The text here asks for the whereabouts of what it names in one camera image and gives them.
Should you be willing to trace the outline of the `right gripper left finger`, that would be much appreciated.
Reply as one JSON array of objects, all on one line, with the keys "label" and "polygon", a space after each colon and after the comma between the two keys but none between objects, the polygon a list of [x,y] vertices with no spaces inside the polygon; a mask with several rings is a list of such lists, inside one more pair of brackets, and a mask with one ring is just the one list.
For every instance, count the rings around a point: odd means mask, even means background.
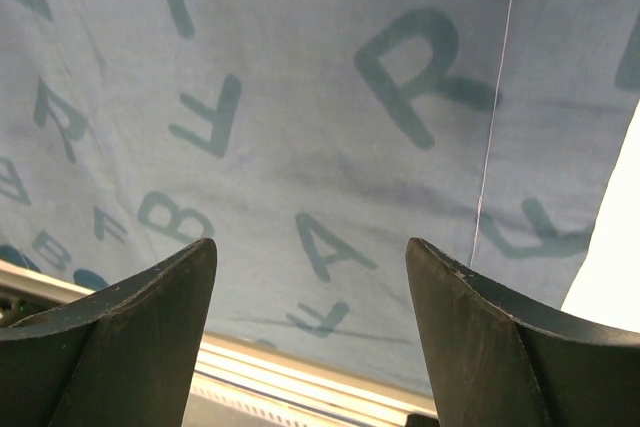
[{"label": "right gripper left finger", "polygon": [[202,238],[1,330],[4,426],[179,426],[216,275]]}]

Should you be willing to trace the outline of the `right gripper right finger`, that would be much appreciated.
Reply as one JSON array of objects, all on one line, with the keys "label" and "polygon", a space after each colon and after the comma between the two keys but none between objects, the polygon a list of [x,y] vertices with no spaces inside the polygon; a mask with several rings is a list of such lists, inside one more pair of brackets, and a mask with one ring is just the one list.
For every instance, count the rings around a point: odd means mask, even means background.
[{"label": "right gripper right finger", "polygon": [[638,334],[544,305],[420,238],[406,269],[440,425],[638,425]]}]

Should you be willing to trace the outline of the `blue letter-print cloth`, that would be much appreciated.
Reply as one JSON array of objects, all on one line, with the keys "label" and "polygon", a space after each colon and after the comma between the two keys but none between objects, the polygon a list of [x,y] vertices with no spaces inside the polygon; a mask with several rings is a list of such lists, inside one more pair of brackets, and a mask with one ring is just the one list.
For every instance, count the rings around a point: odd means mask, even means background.
[{"label": "blue letter-print cloth", "polygon": [[425,392],[413,237],[636,327],[638,103],[639,0],[1,0],[1,255],[208,237],[210,331]]}]

